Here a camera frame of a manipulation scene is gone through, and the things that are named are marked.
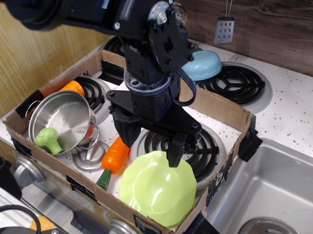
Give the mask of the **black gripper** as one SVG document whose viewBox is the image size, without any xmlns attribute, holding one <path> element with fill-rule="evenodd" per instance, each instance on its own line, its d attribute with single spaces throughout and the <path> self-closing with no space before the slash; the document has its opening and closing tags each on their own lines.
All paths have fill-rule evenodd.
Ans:
<svg viewBox="0 0 313 234">
<path fill-rule="evenodd" d="M 127 91 L 111 90 L 106 97 L 111 102 L 110 113 L 117 132 L 127 147 L 138 139 L 141 128 L 169 137 L 167 148 L 169 167 L 178 167 L 185 148 L 199 144 L 201 125 L 183 109 L 194 102 L 181 102 L 181 81 L 196 95 L 196 86 L 184 72 L 177 71 L 157 84 L 144 84 L 125 72 Z"/>
</svg>

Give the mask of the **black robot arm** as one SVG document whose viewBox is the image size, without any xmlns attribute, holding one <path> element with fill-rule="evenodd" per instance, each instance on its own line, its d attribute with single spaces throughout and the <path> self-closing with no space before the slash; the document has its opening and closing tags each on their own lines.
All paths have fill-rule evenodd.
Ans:
<svg viewBox="0 0 313 234">
<path fill-rule="evenodd" d="M 184 111 L 181 82 L 195 92 L 183 67 L 194 59 L 194 44 L 176 20 L 173 0 L 0 0 L 26 28 L 51 30 L 59 25 L 90 28 L 122 42 L 126 90 L 107 94 L 114 124 L 127 146 L 141 129 L 170 140 L 167 159 L 176 167 L 187 149 L 199 144 L 201 125 Z"/>
</svg>

